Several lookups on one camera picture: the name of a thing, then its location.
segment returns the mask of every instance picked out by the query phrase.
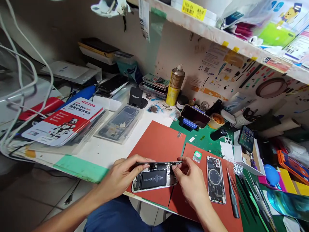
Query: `price label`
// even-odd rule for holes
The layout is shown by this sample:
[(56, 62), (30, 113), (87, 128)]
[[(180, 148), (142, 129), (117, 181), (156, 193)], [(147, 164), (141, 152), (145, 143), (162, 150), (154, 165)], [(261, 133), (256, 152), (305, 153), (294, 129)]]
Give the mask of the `price label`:
[(206, 9), (188, 0), (183, 0), (181, 11), (201, 21), (204, 20), (206, 14)]

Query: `cartoon character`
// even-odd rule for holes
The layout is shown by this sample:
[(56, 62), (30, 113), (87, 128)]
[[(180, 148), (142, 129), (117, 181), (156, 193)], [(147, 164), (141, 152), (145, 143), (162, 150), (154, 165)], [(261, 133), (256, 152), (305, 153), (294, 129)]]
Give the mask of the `cartoon character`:
[(281, 26), (283, 23), (291, 24), (302, 9), (302, 5), (302, 3), (294, 3), (294, 7), (291, 7), (286, 13), (282, 13), (279, 16), (281, 19), (277, 23), (277, 27)]
[(68, 134), (69, 132), (73, 131), (73, 128), (76, 127), (76, 123), (78, 122), (78, 119), (72, 118), (69, 122), (65, 122), (62, 125), (57, 126), (54, 128), (54, 130), (47, 135), (47, 137), (55, 137), (55, 139), (59, 139), (61, 136)]

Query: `hand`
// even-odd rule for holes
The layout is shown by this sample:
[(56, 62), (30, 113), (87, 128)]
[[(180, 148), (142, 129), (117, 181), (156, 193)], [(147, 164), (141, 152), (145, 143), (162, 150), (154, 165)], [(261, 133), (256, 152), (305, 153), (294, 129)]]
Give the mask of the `hand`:
[(110, 201), (123, 194), (132, 183), (133, 179), (141, 171), (149, 167), (148, 164), (144, 164), (138, 165), (132, 169), (132, 166), (136, 162), (149, 163), (155, 161), (152, 159), (143, 158), (138, 154), (135, 154), (128, 159), (122, 158), (116, 160), (108, 174), (94, 190), (95, 195), (97, 196), (96, 199), (100, 202), (100, 204)]
[(182, 156), (178, 160), (183, 163), (178, 167), (173, 165), (172, 169), (190, 206), (195, 211), (199, 206), (211, 207), (202, 170), (188, 157)]

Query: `phone battery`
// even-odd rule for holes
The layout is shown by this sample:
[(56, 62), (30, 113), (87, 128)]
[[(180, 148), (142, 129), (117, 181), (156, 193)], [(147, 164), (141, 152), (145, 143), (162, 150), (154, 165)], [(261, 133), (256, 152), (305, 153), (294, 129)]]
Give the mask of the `phone battery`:
[(142, 172), (140, 189), (150, 189), (166, 185), (166, 170)]

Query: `red tool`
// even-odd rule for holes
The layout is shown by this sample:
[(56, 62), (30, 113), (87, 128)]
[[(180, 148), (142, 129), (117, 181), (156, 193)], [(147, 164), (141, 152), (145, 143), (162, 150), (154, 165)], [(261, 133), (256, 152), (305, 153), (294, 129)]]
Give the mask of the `red tool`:
[[(52, 113), (56, 109), (58, 109), (60, 106), (62, 106), (63, 104), (64, 104), (64, 101), (58, 98), (55, 98), (55, 97), (50, 97), (49, 99), (47, 99), (45, 108), (41, 111), (41, 113), (44, 115)], [(39, 111), (42, 108), (42, 106), (43, 106), (43, 102), (32, 107), (31, 109), (34, 111)], [(35, 115), (35, 112), (27, 110), (25, 112), (22, 112), (20, 116), (18, 117), (18, 119), (22, 121), (27, 121), (33, 115)]]

